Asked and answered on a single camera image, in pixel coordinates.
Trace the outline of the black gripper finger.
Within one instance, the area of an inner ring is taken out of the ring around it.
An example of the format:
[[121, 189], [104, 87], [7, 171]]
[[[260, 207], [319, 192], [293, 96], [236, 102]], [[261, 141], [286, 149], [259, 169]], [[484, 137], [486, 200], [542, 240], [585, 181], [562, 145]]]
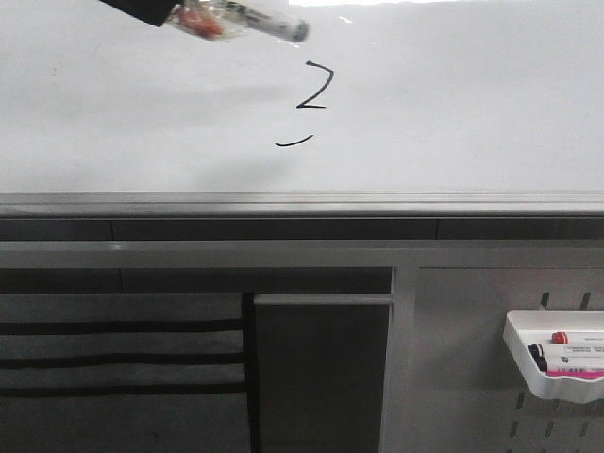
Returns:
[[178, 5], [177, 0], [101, 0], [101, 2], [156, 27], [162, 26]]

